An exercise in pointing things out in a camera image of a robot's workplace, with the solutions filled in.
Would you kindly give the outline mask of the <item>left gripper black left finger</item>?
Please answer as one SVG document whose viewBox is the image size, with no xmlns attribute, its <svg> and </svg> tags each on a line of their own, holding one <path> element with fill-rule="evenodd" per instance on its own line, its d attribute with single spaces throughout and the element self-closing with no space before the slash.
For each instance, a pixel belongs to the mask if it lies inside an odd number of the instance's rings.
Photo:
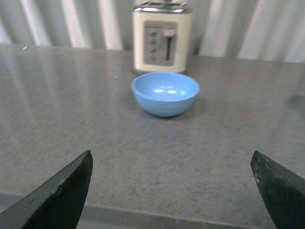
<svg viewBox="0 0 305 229">
<path fill-rule="evenodd" d="M 87 198 L 92 155 L 82 153 L 0 214 L 2 229 L 75 229 Z"/>
</svg>

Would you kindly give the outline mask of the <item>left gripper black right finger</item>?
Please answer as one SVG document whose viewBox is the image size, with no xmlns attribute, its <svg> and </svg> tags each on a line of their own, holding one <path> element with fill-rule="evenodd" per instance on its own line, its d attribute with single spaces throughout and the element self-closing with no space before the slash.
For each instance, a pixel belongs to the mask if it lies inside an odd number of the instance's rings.
<svg viewBox="0 0 305 229">
<path fill-rule="evenodd" d="M 277 229 L 305 227 L 305 179 L 255 151 L 251 169 L 265 207 Z"/>
</svg>

